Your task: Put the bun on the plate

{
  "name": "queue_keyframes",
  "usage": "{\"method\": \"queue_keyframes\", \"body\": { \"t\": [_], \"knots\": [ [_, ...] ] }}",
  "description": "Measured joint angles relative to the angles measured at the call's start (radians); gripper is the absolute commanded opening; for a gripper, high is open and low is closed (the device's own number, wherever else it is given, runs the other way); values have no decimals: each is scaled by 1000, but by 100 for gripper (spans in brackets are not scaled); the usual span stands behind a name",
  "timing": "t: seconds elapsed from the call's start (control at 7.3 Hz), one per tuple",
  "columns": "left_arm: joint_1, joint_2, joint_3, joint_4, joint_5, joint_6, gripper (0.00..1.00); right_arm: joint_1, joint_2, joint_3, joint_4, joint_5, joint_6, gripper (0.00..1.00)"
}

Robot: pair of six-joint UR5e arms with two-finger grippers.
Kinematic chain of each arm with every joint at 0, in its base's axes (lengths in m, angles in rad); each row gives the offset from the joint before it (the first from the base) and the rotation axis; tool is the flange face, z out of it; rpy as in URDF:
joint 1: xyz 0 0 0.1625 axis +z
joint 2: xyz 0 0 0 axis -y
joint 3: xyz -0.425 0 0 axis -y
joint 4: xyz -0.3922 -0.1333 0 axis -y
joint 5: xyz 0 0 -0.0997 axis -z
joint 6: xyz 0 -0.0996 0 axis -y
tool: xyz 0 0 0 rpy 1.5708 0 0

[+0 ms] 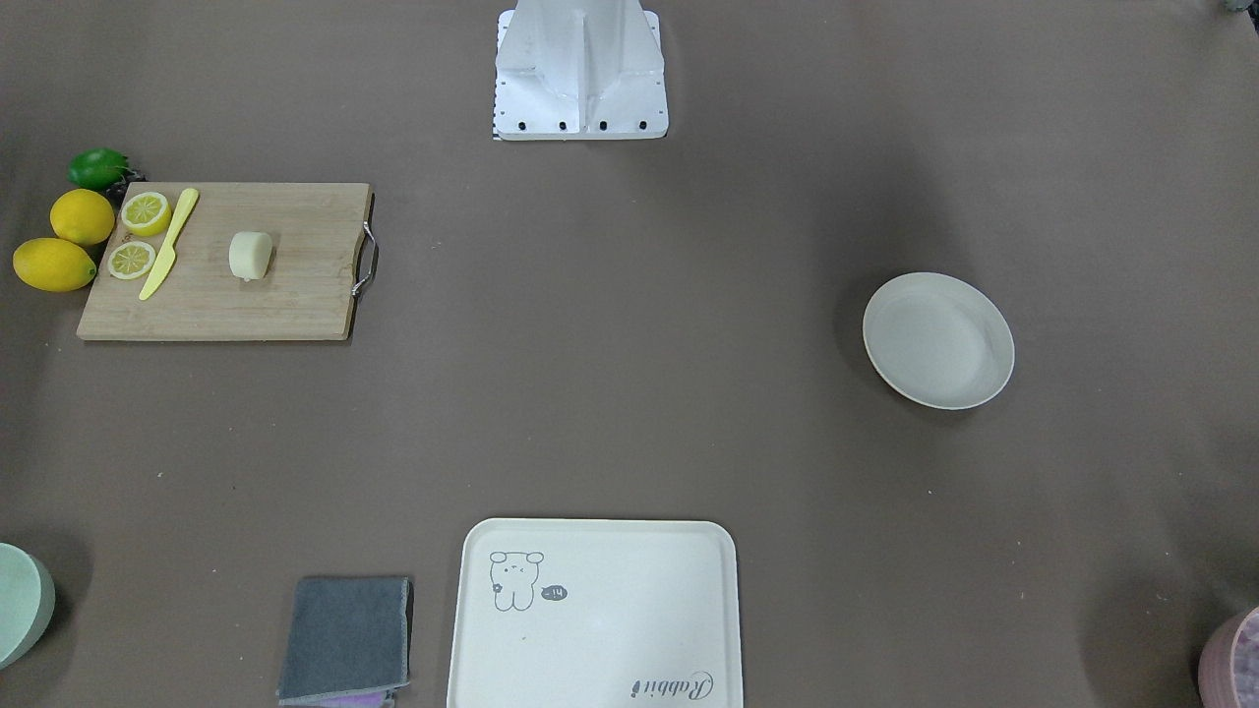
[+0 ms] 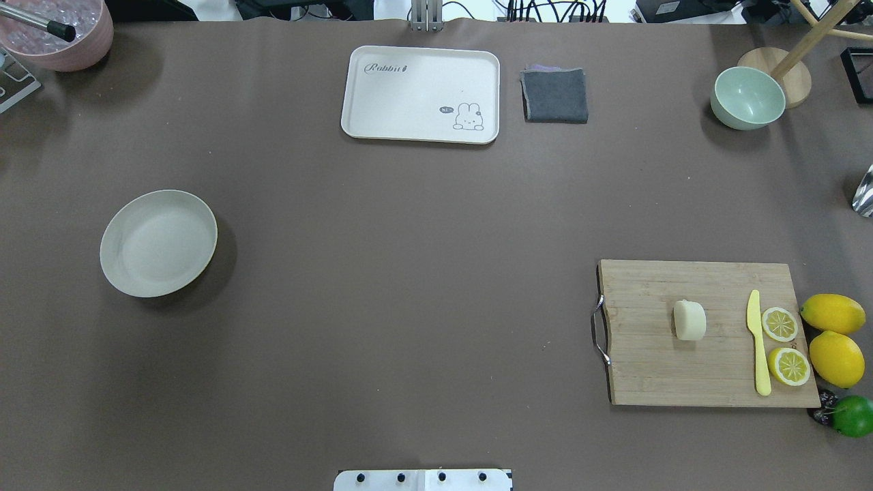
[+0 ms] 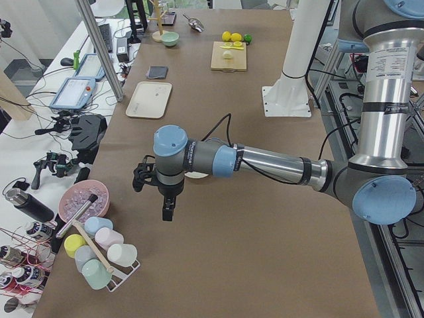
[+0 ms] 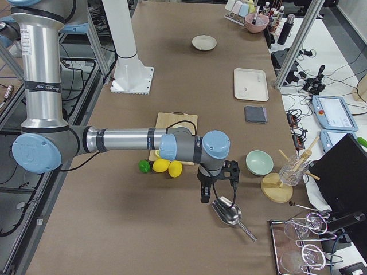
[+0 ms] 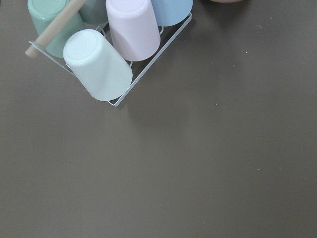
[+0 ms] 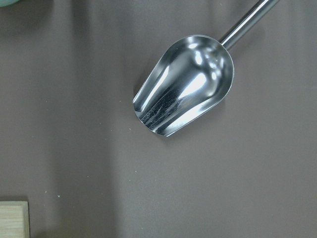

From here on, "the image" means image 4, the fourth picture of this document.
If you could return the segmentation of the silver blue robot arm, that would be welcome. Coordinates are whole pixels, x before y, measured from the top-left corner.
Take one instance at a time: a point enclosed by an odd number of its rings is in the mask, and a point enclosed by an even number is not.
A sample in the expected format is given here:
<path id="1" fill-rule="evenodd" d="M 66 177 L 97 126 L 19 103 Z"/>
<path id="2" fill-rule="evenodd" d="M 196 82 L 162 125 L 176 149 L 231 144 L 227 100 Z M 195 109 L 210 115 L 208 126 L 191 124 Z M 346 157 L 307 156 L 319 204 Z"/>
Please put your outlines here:
<path id="1" fill-rule="evenodd" d="M 26 97 L 26 120 L 12 153 L 25 170 L 43 174 L 86 153 L 159 150 L 163 159 L 198 164 L 203 203 L 218 180 L 237 188 L 240 170 L 227 160 L 230 140 L 221 131 L 200 137 L 182 127 L 97 129 L 72 126 L 63 118 L 59 33 L 88 30 L 86 1 L 12 1 L 11 15 L 20 30 Z"/>

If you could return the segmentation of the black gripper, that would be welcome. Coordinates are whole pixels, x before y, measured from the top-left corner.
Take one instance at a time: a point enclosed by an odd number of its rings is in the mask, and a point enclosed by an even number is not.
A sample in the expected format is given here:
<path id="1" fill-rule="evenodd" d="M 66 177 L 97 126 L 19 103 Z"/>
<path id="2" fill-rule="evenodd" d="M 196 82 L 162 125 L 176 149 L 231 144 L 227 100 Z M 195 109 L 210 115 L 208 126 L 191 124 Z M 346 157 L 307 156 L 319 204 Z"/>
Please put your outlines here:
<path id="1" fill-rule="evenodd" d="M 199 165 L 197 178 L 201 182 L 201 203 L 209 203 L 211 186 L 217 180 L 228 180 L 233 189 L 237 190 L 239 183 L 239 164 L 234 160 L 224 160 L 223 165 L 216 171 Z"/>

